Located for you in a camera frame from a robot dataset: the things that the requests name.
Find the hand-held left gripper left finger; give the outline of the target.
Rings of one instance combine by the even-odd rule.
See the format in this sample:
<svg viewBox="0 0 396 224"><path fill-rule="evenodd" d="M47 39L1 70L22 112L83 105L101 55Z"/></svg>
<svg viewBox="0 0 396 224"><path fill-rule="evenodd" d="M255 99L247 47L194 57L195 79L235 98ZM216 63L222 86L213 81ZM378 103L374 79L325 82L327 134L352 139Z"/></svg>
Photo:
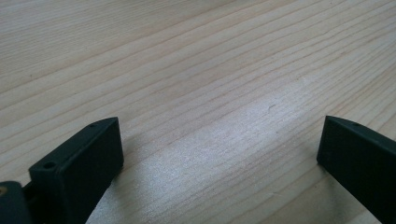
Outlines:
<svg viewBox="0 0 396 224"><path fill-rule="evenodd" d="M122 167L119 120L86 126L29 168L35 217L84 224Z"/></svg>

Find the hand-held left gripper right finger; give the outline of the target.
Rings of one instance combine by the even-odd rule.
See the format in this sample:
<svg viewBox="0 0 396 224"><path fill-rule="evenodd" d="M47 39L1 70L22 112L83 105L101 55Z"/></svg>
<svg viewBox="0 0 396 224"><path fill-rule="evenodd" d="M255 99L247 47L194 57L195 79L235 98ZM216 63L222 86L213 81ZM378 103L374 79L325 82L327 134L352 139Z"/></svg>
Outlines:
<svg viewBox="0 0 396 224"><path fill-rule="evenodd" d="M357 122L325 118L318 164L382 224L396 224L396 142Z"/></svg>

